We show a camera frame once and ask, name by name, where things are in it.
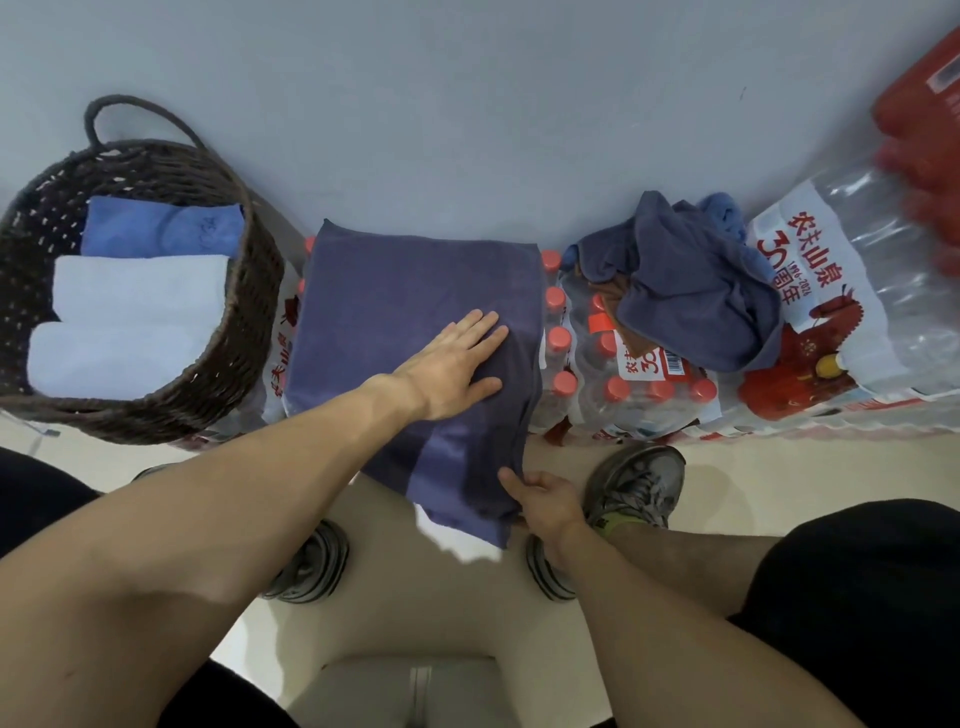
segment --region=crumpled towel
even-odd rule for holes
[[[601,288],[604,303],[630,332],[715,372],[777,361],[780,295],[748,249],[690,203],[671,206],[645,192],[634,217],[588,235],[577,250],[587,280],[612,284]]]
[[[747,242],[747,222],[736,200],[726,192],[714,192],[697,203],[697,207],[713,223],[718,231],[734,238],[738,243]],[[773,282],[777,274],[770,265],[767,256],[756,248],[747,248],[746,263],[752,272],[768,283]]]
[[[81,255],[236,258],[244,229],[239,205],[177,207],[94,195],[86,210]]]

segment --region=wicker basket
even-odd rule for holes
[[[159,114],[194,146],[156,139],[101,142],[94,121],[117,104]],[[170,442],[225,416],[259,380],[283,260],[254,213],[250,191],[174,114],[133,96],[106,96],[89,105],[84,125],[89,148],[45,170],[0,219],[0,409],[27,420],[73,425],[113,443]],[[140,400],[55,399],[35,393],[27,382],[30,334],[38,324],[57,320],[54,260],[80,252],[91,195],[178,206],[239,203],[246,218],[226,312],[206,351],[175,381]]]

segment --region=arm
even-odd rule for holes
[[[450,324],[392,375],[90,503],[0,560],[0,725],[153,725],[370,457],[506,338]]]
[[[632,566],[586,524],[571,483],[526,478],[500,472],[577,590],[621,728],[861,725],[800,666]]]

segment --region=right hand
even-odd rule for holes
[[[497,477],[504,490],[520,504],[530,531],[543,541],[547,561],[563,570],[564,538],[580,528],[588,528],[576,487],[551,473],[526,473],[520,480],[509,468],[501,468]]]

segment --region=folded towel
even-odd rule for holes
[[[81,255],[160,257],[226,255],[236,258],[244,218],[239,205],[176,207],[164,203],[90,198]]]
[[[89,326],[216,326],[224,317],[228,263],[224,255],[63,255],[54,268],[54,312]]]
[[[215,328],[40,324],[30,336],[27,379],[47,397],[137,400],[200,358]]]

